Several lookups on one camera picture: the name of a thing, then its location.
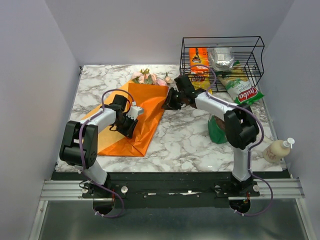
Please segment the orange wrapping paper sheet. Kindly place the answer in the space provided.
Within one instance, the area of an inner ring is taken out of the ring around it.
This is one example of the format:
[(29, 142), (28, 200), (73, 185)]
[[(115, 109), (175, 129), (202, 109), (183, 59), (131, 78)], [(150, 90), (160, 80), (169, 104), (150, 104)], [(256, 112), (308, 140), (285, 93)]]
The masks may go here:
[(97, 154), (112, 157), (144, 157), (164, 114), (162, 108), (169, 88), (167, 86), (140, 84), (128, 81), (122, 87), (106, 90), (99, 105), (85, 115), (83, 123), (99, 110), (102, 104), (109, 105), (116, 95), (123, 96), (143, 109), (127, 126), (107, 126), (97, 135)]

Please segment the pink fake flower bunch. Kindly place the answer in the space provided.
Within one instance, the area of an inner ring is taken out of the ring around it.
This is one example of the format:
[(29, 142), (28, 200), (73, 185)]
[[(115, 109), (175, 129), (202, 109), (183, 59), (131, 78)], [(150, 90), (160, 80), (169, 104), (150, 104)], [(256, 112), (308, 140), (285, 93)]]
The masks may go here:
[(173, 83), (173, 80), (172, 80), (172, 78), (168, 75), (167, 72), (165, 73), (164, 78), (158, 77), (158, 78), (156, 79), (156, 81), (155, 81), (155, 84), (156, 84), (157, 86), (168, 86), (168, 85), (170, 85), (170, 84), (172, 84), (172, 83)]

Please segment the green brown snack bag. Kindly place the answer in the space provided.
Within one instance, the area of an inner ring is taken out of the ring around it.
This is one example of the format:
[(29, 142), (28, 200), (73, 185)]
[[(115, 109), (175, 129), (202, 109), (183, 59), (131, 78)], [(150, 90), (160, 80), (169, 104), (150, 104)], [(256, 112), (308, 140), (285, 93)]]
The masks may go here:
[(215, 144), (224, 144), (227, 142), (225, 133), (225, 122), (215, 115), (211, 115), (208, 122), (208, 134), (211, 141)]

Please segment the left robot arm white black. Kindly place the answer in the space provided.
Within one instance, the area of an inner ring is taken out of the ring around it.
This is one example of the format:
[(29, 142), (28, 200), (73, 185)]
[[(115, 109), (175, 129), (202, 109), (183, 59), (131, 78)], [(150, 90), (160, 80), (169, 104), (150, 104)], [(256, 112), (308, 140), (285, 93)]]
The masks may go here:
[(143, 108), (123, 95), (115, 95), (113, 102), (103, 104), (97, 113), (82, 121), (67, 122), (59, 158), (70, 166), (78, 168), (89, 181), (94, 183), (93, 191), (101, 198), (111, 191), (110, 176), (97, 162), (98, 135), (103, 130), (115, 128), (122, 136), (131, 139)]

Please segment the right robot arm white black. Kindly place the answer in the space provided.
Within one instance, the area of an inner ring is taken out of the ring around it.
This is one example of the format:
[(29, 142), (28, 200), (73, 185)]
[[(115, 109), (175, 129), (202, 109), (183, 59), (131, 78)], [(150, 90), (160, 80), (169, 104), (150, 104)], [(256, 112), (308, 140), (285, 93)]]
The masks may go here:
[(241, 196), (248, 190), (251, 178), (251, 150), (263, 127), (246, 103), (237, 105), (213, 96), (208, 90), (195, 89), (187, 75), (174, 79), (177, 89), (170, 88), (162, 105), (165, 110), (177, 111), (184, 105), (206, 111), (224, 122), (225, 137), (233, 147), (234, 179), (230, 191)]

